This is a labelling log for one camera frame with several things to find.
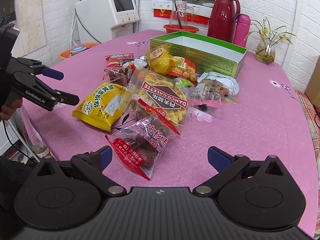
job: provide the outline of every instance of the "glass vase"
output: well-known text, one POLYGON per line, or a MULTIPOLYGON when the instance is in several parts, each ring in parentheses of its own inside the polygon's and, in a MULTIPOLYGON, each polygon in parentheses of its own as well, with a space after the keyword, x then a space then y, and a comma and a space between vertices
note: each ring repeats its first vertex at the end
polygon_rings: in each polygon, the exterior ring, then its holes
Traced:
POLYGON ((266 39, 261 39, 256 48, 256 58, 258 61, 270 65, 276 59, 276 45, 266 39))

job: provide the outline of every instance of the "white appliance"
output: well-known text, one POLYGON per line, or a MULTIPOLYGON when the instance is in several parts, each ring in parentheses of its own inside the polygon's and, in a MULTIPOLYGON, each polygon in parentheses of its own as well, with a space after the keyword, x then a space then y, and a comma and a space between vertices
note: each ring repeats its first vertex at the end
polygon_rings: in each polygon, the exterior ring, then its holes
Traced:
POLYGON ((76 3, 76 15, 81 43, 131 34, 140 20, 134 0, 82 0, 76 3))

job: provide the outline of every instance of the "blue lid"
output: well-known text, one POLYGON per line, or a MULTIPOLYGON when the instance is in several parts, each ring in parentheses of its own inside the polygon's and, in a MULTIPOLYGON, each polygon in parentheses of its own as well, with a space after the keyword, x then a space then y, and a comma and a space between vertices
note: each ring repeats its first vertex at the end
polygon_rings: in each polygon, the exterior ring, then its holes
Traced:
POLYGON ((84 44, 80 44, 79 46, 76 46, 76 47, 72 48, 70 50, 70 53, 71 54, 77 54, 77 53, 79 53, 81 51, 84 51, 85 49, 86 49, 85 45, 84 44))

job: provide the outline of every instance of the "red thermos jug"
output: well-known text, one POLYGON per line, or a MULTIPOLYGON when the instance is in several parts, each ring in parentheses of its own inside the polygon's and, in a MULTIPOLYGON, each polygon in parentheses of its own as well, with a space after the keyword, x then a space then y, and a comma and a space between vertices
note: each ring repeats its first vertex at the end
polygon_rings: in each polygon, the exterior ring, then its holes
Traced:
POLYGON ((232 43, 235 23, 233 19, 240 13, 238 0, 216 0, 211 12, 208 36, 232 43))

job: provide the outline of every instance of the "glass pitcher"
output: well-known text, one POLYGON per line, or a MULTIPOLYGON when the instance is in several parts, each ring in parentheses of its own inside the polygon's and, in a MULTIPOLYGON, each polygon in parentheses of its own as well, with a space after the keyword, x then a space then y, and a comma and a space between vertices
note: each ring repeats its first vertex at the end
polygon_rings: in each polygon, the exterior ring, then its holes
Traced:
POLYGON ((188 26, 187 10, 191 11, 191 22, 194 22, 195 10, 187 5, 185 1, 172 1, 172 12, 169 26, 171 28, 183 29, 188 26))

